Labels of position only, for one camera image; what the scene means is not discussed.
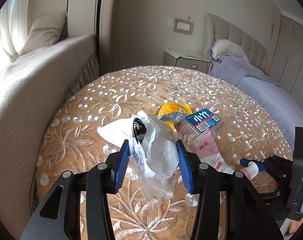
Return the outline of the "person's right hand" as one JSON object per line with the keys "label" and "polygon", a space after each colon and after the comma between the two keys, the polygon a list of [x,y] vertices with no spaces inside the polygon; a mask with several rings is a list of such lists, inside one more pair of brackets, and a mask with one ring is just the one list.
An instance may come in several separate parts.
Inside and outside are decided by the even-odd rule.
{"label": "person's right hand", "polygon": [[301,221],[292,220],[288,229],[288,235],[295,233],[301,225]]}

